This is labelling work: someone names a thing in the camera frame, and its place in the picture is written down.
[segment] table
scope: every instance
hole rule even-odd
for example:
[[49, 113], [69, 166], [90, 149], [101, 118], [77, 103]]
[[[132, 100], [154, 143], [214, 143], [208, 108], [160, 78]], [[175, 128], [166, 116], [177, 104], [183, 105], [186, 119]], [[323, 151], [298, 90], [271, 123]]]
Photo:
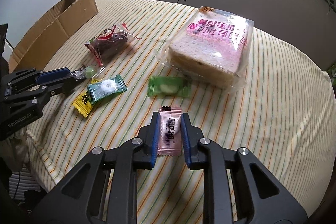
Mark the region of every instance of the table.
[[[190, 98], [148, 98], [150, 75], [178, 73], [161, 65], [155, 50], [196, 11], [156, 0], [96, 0], [99, 13], [54, 55], [45, 71], [95, 64], [84, 43], [117, 22], [141, 40], [103, 72], [120, 74], [128, 90], [103, 100], [88, 118], [71, 105], [87, 82], [69, 97], [58, 95], [44, 116], [29, 125], [31, 170], [50, 190], [93, 147], [114, 148], [137, 135], [161, 105], [181, 106], [204, 135], [230, 149], [247, 147], [281, 181], [308, 215], [319, 205], [336, 155], [336, 104], [327, 73], [292, 45], [254, 28], [246, 85], [227, 94], [194, 81]], [[159, 157], [138, 173], [138, 223], [201, 223], [203, 176], [180, 157]]]

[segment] teal candy wrapper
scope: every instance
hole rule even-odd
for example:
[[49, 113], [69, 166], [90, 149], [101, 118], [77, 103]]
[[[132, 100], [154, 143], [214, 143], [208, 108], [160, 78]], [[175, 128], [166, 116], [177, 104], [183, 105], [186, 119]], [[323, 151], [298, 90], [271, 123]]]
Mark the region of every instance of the teal candy wrapper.
[[91, 97], [91, 104], [114, 93], [122, 93], [127, 90], [124, 80], [120, 75], [98, 83], [89, 84], [87, 90]]

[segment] green candy wrapper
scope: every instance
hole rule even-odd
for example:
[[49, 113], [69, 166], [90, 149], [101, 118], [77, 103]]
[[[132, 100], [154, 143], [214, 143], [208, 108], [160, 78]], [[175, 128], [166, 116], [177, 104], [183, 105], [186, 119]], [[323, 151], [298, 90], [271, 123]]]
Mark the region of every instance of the green candy wrapper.
[[91, 97], [91, 104], [113, 94], [122, 93], [127, 90], [125, 82], [120, 75], [98, 83], [89, 84], [87, 90]]
[[172, 95], [188, 97], [190, 90], [190, 81], [186, 78], [151, 76], [148, 82], [147, 96]]

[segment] cardboard box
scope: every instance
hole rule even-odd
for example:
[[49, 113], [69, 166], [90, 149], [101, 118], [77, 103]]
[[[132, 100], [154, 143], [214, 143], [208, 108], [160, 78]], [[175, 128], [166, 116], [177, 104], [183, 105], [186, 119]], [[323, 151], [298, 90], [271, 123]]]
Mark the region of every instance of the cardboard box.
[[61, 0], [25, 34], [9, 59], [9, 72], [43, 70], [58, 49], [98, 13], [95, 0]]

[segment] plastic bread bag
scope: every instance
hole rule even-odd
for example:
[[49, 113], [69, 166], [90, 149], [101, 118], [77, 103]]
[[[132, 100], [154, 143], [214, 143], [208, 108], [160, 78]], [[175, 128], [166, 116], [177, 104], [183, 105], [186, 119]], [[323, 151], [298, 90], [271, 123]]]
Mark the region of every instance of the plastic bread bag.
[[86, 42], [85, 47], [95, 56], [99, 66], [106, 66], [134, 38], [141, 39], [132, 34], [125, 23], [116, 24]]
[[195, 80], [230, 91], [244, 83], [253, 24], [222, 10], [201, 7], [157, 53], [157, 59]]

